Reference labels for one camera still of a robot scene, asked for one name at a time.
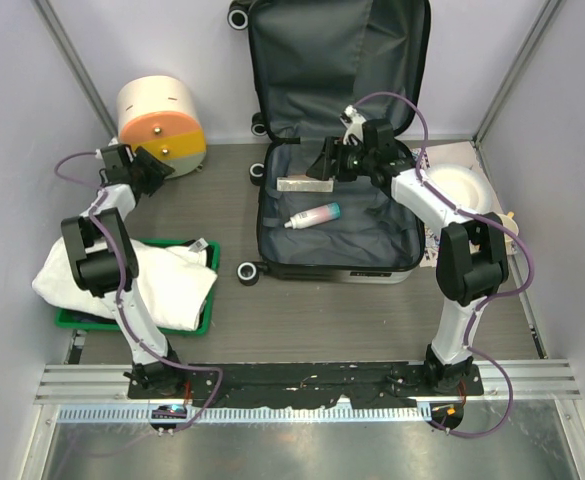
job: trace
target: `green tray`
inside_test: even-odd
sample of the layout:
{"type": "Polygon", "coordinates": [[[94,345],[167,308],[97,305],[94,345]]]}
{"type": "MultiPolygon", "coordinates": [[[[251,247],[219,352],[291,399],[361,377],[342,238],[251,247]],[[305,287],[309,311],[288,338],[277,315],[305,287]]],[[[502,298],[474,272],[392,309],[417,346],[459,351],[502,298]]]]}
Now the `green tray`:
{"type": "MultiPolygon", "coordinates": [[[[165,239],[152,239],[152,240],[141,240],[146,245],[152,245],[154,247],[173,247],[176,245],[183,245],[183,241],[179,240],[165,240],[165,239]]],[[[216,242],[208,242],[208,245],[212,247],[212,261],[209,262],[209,266],[215,272],[219,270],[219,258],[221,256],[221,246],[216,242]]],[[[203,309],[203,313],[201,314],[201,322],[199,323],[199,328],[194,331],[189,330],[172,330],[171,328],[159,328],[159,330],[163,333],[174,333],[176,335],[203,335],[205,332],[208,331],[210,328],[210,318],[212,317],[212,304],[214,302],[214,289],[216,287],[216,283],[210,289],[208,293],[205,308],[203,309]]],[[[61,328],[72,328],[77,330],[101,330],[101,331],[110,331],[110,332],[120,332],[121,329],[117,324],[107,324],[107,323],[87,323],[87,322],[77,322],[72,317],[72,312],[66,310],[64,308],[59,308],[56,313],[56,319],[54,323],[58,327],[61,328]]]]}

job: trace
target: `tag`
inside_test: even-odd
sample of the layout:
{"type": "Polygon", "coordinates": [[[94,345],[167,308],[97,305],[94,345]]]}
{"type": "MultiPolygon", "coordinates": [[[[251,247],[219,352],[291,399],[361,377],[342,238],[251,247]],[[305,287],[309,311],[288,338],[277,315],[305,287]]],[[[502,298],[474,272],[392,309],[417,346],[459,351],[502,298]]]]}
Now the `tag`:
{"type": "Polygon", "coordinates": [[[205,250],[206,248],[208,248],[208,242],[206,242],[204,238],[199,238],[196,242],[190,245],[188,251],[199,253],[205,250]]]}

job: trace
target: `suitcase wheel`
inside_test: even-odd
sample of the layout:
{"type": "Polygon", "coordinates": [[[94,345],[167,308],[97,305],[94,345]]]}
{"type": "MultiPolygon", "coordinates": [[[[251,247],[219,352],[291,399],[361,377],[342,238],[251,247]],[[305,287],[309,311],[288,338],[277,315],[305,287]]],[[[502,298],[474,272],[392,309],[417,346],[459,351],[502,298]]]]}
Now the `suitcase wheel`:
{"type": "Polygon", "coordinates": [[[248,28],[248,9],[236,0],[230,3],[228,11],[228,24],[234,30],[245,30],[248,28]]]}
{"type": "Polygon", "coordinates": [[[250,182],[252,185],[257,187],[263,185],[264,174],[265,166],[262,163],[253,163],[250,167],[250,182]]]}
{"type": "Polygon", "coordinates": [[[262,137],[268,133],[265,128],[265,122],[263,121],[263,115],[255,113],[252,115],[252,134],[257,137],[262,137]]]}
{"type": "Polygon", "coordinates": [[[252,262],[243,262],[236,269],[239,282],[246,287],[251,287],[259,281],[259,270],[252,262]]]}

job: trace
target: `folded cloth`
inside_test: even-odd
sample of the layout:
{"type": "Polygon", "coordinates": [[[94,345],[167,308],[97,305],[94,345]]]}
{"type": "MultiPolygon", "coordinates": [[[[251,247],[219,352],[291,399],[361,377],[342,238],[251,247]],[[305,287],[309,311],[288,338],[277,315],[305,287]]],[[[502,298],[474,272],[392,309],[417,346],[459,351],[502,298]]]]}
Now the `folded cloth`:
{"type": "MultiPolygon", "coordinates": [[[[205,266],[206,252],[191,252],[183,246],[151,247],[136,240],[132,247],[139,261],[137,285],[154,323],[174,330],[196,330],[217,278],[205,266]]],[[[74,283],[63,238],[52,246],[32,288],[51,305],[113,318],[101,300],[74,283]]]]}

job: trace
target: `suitcase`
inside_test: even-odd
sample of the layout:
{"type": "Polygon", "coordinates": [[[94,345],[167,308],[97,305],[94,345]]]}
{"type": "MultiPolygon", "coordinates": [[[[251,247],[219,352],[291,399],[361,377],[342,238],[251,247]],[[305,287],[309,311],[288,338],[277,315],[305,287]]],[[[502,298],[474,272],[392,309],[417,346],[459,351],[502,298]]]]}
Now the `suitcase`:
{"type": "MultiPolygon", "coordinates": [[[[370,184],[334,184],[331,193],[279,192],[277,178],[304,174],[327,136],[342,136],[344,108],[377,91],[416,103],[430,31],[428,0],[235,0],[228,22],[247,28],[260,112],[252,132],[272,141],[263,164],[250,168],[258,185],[256,235],[260,261],[237,276],[253,285],[260,274],[279,279],[399,283],[419,265],[423,223],[370,184]],[[341,218],[293,230],[292,215],[337,202],[341,218]]],[[[387,118],[400,135],[414,112],[378,97],[359,111],[387,118]]],[[[402,156],[410,150],[398,141],[402,156]]]]}

